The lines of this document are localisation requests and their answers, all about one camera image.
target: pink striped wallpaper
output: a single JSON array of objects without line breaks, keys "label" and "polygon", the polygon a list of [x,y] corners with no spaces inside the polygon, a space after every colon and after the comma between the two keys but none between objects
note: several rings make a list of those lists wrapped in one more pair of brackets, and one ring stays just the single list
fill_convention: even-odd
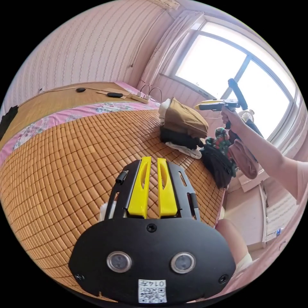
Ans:
[{"label": "pink striped wallpaper", "polygon": [[40,88],[89,81],[137,86],[173,21],[166,10],[147,0],[112,1],[79,14],[29,55],[8,89],[0,116],[37,95]]},{"label": "pink striped wallpaper", "polygon": [[[197,92],[191,90],[189,87],[170,79],[164,75],[160,75],[155,81],[153,88],[160,88],[162,91],[162,101],[173,96],[182,104],[188,107],[194,108],[198,103],[206,100],[207,98],[201,96]],[[151,92],[151,95],[158,101],[160,100],[160,91],[155,89]],[[209,124],[208,136],[214,137],[215,130],[218,127],[224,127],[219,112],[214,111],[199,111],[199,113],[205,118]]]}]

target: leg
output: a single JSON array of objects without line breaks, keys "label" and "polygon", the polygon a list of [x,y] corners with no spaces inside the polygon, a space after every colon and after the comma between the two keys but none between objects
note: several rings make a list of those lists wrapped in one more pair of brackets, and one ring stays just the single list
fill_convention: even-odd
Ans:
[{"label": "leg", "polygon": [[216,230],[225,238],[233,255],[234,261],[238,264],[247,254],[247,245],[235,225],[227,220],[218,221]]}]

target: black cord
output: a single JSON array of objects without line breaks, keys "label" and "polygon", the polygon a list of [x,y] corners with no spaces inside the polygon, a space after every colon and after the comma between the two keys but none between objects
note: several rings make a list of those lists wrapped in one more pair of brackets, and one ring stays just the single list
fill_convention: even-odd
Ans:
[{"label": "black cord", "polygon": [[149,84],[145,84],[145,85],[141,88],[140,92],[142,92],[142,89],[143,89],[145,86],[148,86],[148,87],[149,87],[149,95],[150,95],[150,85],[149,85]]},{"label": "black cord", "polygon": [[151,93],[154,89],[160,90],[160,103],[161,103],[161,101],[162,101],[162,99],[163,99],[163,93],[161,92],[161,89],[160,89],[160,88],[152,88],[151,91],[149,92],[149,95],[150,95],[150,93]]},{"label": "black cord", "polygon": [[133,62],[132,62],[132,64],[131,64],[131,67],[134,66],[134,62],[135,62],[135,60],[136,60],[136,57],[137,57],[137,55],[138,55],[139,49],[140,49],[140,47],[141,47],[143,41],[144,41],[145,38],[148,36],[150,30],[151,30],[152,27],[155,25],[155,23],[157,22],[158,18],[159,18],[164,12],[165,12],[165,11],[163,11],[163,12],[155,19],[155,21],[154,21],[154,22],[152,23],[152,25],[150,26],[150,28],[149,28],[147,34],[146,34],[146,35],[144,36],[144,38],[142,39],[142,41],[141,41],[141,43],[140,43],[140,45],[139,45],[139,47],[138,47],[138,49],[137,49],[137,52],[136,52],[136,54],[135,54],[134,60],[133,60]]}]

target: shorts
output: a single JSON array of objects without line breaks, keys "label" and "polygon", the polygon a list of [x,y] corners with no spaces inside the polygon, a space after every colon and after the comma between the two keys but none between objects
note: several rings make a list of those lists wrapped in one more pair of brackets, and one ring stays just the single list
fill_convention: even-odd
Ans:
[{"label": "shorts", "polygon": [[252,263],[252,258],[250,253],[247,253],[236,265],[236,269],[233,275],[238,274],[245,268],[247,268]]}]

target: window pane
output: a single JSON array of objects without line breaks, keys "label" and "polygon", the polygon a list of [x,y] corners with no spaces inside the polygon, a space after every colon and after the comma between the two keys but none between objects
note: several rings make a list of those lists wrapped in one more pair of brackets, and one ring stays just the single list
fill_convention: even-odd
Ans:
[{"label": "window pane", "polygon": [[221,98],[228,88],[228,79],[235,77],[245,57],[246,54],[228,44],[199,35],[176,76]]},{"label": "window pane", "polygon": [[295,84],[293,80],[281,67],[281,65],[257,43],[253,42],[251,39],[238,33],[237,31],[231,30],[221,25],[217,25],[212,22],[207,22],[202,28],[202,31],[223,37],[251,52],[262,62],[264,62],[279,77],[279,79],[290,92],[291,96],[295,96]]},{"label": "window pane", "polygon": [[[255,112],[256,126],[267,139],[286,113],[288,98],[275,81],[252,61],[240,78],[238,86],[245,97],[248,109]],[[236,98],[234,92],[228,98]]]}]

